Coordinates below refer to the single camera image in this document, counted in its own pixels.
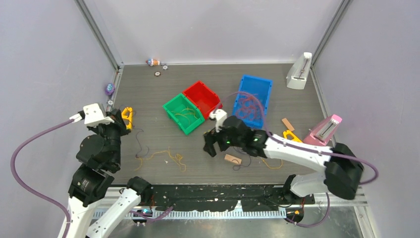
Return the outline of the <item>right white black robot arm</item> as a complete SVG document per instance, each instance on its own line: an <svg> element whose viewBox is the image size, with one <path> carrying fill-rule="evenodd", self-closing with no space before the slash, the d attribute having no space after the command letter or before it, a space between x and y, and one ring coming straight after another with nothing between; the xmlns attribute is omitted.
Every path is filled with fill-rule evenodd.
<svg viewBox="0 0 420 238"><path fill-rule="evenodd" d="M204 134L204 151L211 157L217 154L214 148L217 143L220 151L238 147L251 157L285 160L314 171L288 177L282 191L288 203L322 192L346 200L355 198L364 167L347 145L314 146L292 141L265 130L251 129L223 110L211 113L210 120L215 121L215 127Z"/></svg>

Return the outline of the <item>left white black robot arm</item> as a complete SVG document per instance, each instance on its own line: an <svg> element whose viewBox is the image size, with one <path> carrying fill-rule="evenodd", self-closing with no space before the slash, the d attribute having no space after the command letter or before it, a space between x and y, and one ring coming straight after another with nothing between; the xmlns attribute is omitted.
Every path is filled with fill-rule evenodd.
<svg viewBox="0 0 420 238"><path fill-rule="evenodd" d="M81 166L72 177L67 211L60 238L107 238L123 218L138 205L152 201L153 190L141 177L131 178L119 198L94 223L93 214L100 206L114 181L112 174L121 166L121 137L131 130L126 127L122 112L104 112L96 104L85 106L79 113L93 134L80 144L76 159Z"/></svg>

